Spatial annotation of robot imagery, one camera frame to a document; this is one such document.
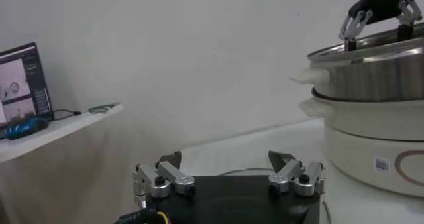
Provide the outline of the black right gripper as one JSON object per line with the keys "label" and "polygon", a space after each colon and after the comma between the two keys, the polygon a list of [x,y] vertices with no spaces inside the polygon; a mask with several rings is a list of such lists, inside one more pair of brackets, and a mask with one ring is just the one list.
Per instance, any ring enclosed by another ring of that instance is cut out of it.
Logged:
{"label": "black right gripper", "polygon": [[415,0],[359,0],[344,19],[339,39],[344,41],[344,50],[357,49],[356,38],[367,23],[377,23],[397,17],[397,40],[409,40],[413,36],[414,24],[423,18],[423,12]]}

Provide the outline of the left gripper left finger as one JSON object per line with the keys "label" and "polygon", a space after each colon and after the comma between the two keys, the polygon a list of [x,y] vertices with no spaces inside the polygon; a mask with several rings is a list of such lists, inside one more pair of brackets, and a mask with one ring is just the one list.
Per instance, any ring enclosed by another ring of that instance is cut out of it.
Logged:
{"label": "left gripper left finger", "polygon": [[177,195],[191,197],[195,194],[195,178],[180,171],[180,151],[163,155],[154,166],[137,164],[132,173],[134,202],[146,207],[148,198],[163,200]]}

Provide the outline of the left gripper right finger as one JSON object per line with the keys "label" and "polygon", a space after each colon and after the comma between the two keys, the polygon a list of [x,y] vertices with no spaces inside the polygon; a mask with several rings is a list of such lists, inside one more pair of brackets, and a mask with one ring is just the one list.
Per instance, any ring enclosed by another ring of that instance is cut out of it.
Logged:
{"label": "left gripper right finger", "polygon": [[307,166],[292,154],[269,151],[268,158],[274,173],[268,177],[271,195],[279,196],[293,191],[298,196],[313,196],[325,193],[325,168],[322,163],[312,161]]}

